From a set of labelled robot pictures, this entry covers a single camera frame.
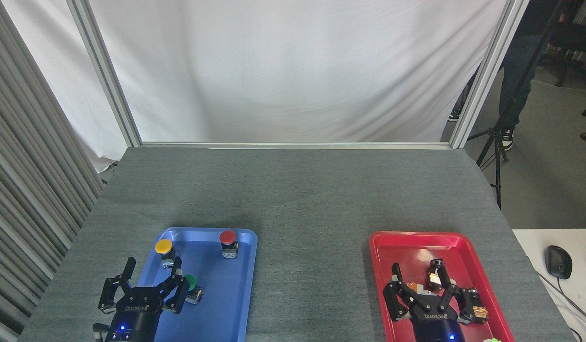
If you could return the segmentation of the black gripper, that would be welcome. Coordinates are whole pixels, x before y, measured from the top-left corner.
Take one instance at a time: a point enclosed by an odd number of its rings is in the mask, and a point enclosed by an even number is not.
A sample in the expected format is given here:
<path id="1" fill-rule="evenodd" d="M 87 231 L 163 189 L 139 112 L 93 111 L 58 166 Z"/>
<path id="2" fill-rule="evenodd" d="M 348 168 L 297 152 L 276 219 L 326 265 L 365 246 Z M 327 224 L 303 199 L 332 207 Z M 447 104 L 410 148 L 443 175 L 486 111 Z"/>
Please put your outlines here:
<path id="1" fill-rule="evenodd" d="M 445 268 L 440 270 L 440 281 L 443 287 L 441 298 L 434 295 L 418 296 L 421 301 L 430 306 L 424 310 L 417 299 L 417 293 L 402 281 L 402 272 L 399 263 L 391 267 L 392 277 L 383 290 L 390 319 L 401 320 L 411 310 L 411 322 L 414 337 L 417 342 L 464 342 L 461 329 L 462 324 L 471 324 L 474 320 L 474 309 L 468 290 L 454 284 Z M 449 306 L 452 297 L 455 297 L 459 314 Z"/>
<path id="2" fill-rule="evenodd" d="M 106 342 L 154 341 L 163 310 L 179 314 L 189 292 L 189 282 L 181 266 L 181 258 L 175 257 L 171 275 L 156 287 L 131 288 L 129 280 L 134 272 L 135 259 L 129 257 L 121 274 L 105 279 L 98 309 L 102 313 L 116 310 L 105 335 Z M 118 288 L 123 290 L 124 297 L 116 304 Z"/>

